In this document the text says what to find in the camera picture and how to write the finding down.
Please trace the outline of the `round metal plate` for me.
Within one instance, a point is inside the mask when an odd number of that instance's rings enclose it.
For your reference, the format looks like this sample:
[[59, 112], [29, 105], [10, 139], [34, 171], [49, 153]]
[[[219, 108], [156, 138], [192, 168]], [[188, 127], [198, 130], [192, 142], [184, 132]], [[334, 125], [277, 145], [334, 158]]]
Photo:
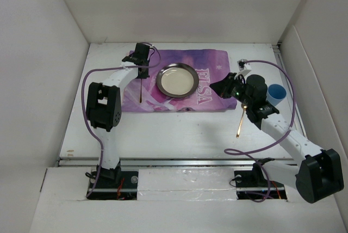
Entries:
[[161, 93], [173, 98], [192, 95], [198, 88], [198, 73], [184, 63], [172, 63], [163, 67], [156, 76], [156, 85]]

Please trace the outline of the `gold fork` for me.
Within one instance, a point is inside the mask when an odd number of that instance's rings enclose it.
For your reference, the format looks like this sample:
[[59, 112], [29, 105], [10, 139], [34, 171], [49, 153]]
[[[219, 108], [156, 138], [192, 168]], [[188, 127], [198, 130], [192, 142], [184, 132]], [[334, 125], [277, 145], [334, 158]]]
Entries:
[[139, 103], [142, 103], [142, 79], [140, 79], [140, 95], [139, 95]]

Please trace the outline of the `purple pink printed cloth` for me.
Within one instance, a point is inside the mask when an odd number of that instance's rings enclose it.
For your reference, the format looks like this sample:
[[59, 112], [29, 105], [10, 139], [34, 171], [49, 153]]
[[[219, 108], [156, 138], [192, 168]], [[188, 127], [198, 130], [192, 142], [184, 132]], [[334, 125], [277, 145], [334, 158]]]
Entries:
[[[122, 101], [124, 112], [213, 112], [236, 109], [236, 99], [222, 99], [210, 88], [210, 84], [222, 80], [230, 72], [226, 51], [160, 50], [159, 53], [151, 57], [151, 63], [160, 62], [159, 66], [149, 69], [150, 77], [142, 81], [142, 103], [139, 103], [140, 79], [134, 79], [126, 86]], [[172, 63], [187, 64], [198, 73], [198, 88], [192, 95], [186, 98], [171, 98], [158, 89], [157, 73]]]

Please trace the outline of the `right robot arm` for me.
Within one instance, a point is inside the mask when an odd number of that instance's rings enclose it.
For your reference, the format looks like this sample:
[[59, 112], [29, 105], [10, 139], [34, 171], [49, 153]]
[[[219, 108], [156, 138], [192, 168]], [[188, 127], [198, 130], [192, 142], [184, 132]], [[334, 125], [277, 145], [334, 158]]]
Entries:
[[325, 150], [292, 129], [269, 102], [269, 86], [260, 75], [247, 79], [229, 73], [210, 88], [221, 98], [235, 98], [246, 106], [246, 115], [258, 129], [273, 138], [296, 162], [286, 165], [273, 158], [257, 161], [250, 178], [257, 186], [270, 185], [272, 181], [290, 186], [308, 203], [315, 203], [344, 189], [343, 172], [339, 154]]

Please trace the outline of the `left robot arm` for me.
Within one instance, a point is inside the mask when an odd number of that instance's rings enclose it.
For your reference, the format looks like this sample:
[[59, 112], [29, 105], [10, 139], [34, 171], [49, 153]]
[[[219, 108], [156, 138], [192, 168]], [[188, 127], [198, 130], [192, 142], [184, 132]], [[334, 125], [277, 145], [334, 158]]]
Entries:
[[[150, 44], [137, 43], [135, 50], [122, 59], [118, 68], [95, 69], [89, 71], [83, 79], [81, 101], [85, 124], [91, 135], [99, 142], [101, 155], [96, 171], [87, 173], [94, 180], [92, 190], [96, 188], [118, 188], [122, 184], [119, 152], [115, 143], [116, 126], [122, 115], [122, 100], [125, 87], [134, 79], [148, 78]], [[84, 97], [86, 80], [90, 74], [98, 71], [113, 73], [103, 82], [92, 82]]]

